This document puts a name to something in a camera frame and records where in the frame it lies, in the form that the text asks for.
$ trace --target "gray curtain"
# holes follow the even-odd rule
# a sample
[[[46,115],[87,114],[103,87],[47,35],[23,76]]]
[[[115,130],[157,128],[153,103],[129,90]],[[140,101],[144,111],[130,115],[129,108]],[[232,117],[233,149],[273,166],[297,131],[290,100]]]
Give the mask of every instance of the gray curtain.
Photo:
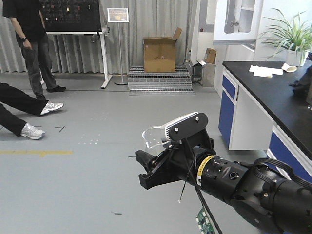
[[[107,22],[107,8],[128,8],[129,23],[120,23],[122,66],[127,72],[133,65],[143,65],[143,37],[172,36],[182,28],[177,46],[177,64],[185,60],[191,48],[197,0],[100,0],[102,27],[109,27],[105,36],[108,73],[120,73],[118,24]],[[49,35],[53,72],[104,73],[100,41],[90,36]],[[0,73],[22,72],[26,67],[15,40],[10,20],[0,17]]]

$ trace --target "robotic arm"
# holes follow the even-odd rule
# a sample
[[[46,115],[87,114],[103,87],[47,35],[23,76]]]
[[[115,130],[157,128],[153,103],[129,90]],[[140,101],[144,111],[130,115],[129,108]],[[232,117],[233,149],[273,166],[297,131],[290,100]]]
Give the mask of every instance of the robotic arm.
[[[312,234],[312,185],[290,166],[269,158],[254,164],[230,162],[216,155],[204,113],[191,113],[162,126],[170,146],[158,156],[136,152],[145,168],[141,186],[184,180],[232,206],[246,221],[267,233]],[[272,169],[285,170],[291,180]]]

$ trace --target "dark pants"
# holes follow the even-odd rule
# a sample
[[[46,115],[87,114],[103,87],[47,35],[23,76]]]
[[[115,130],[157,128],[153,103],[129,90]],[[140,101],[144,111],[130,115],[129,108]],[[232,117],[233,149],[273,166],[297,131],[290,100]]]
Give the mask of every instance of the dark pants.
[[[19,46],[25,59],[31,88],[36,96],[43,94],[41,77],[48,89],[55,88],[56,82],[51,73],[52,62],[49,54],[48,36],[39,41],[31,42],[32,49],[24,47],[20,41]]]
[[[30,97],[23,91],[5,83],[0,83],[0,102],[36,116],[40,116],[41,111],[48,103],[46,100]],[[16,117],[0,103],[0,125],[20,136],[25,124],[24,120]]]

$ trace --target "circuit board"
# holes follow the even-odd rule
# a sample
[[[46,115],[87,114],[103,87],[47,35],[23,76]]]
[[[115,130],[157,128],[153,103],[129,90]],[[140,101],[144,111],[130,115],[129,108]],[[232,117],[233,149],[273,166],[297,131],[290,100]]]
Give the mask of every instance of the circuit board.
[[[196,222],[201,230],[202,234],[217,234],[209,220],[208,215],[206,214],[205,209],[202,207],[196,216]]]

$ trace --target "metal grating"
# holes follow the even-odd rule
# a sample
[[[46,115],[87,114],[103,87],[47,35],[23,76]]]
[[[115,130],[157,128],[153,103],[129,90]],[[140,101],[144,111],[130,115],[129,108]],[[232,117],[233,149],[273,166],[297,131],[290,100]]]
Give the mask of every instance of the metal grating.
[[[133,66],[129,70],[128,85],[130,95],[194,94],[190,73],[184,65],[168,73],[144,72],[143,66]]]

